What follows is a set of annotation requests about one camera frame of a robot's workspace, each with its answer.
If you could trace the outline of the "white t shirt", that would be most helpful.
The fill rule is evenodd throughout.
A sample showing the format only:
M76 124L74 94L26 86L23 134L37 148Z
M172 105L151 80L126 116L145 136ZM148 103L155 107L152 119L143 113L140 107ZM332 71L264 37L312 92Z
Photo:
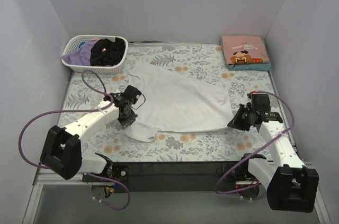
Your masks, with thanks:
M125 134L145 142L158 132L213 132L233 119L226 89L179 75L162 67L137 62L129 84L143 93L135 122Z

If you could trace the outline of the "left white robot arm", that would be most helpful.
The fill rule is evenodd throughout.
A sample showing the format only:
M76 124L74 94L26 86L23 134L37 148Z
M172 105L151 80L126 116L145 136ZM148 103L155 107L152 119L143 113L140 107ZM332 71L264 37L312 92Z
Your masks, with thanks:
M141 96L140 90L129 85L123 93L105 96L96 112L90 112L62 128L53 126L47 133L40 163L65 180L78 173L94 173L100 181L108 181L114 174L113 161L100 153L85 156L82 148L109 122L117 120L123 128L134 123L138 115L132 106Z

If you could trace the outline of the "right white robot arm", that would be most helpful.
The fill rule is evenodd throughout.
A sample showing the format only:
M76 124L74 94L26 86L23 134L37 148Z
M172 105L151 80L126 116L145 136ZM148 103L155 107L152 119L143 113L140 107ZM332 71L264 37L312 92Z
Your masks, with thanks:
M288 137L278 112L271 111L272 93L252 91L250 102L241 104L228 127L248 131L255 127L265 140L262 149L268 149L273 159L271 166L257 150L245 154L227 174L234 172L245 180L256 178L266 189L267 201L272 210L310 213L313 211L319 176L300 159Z

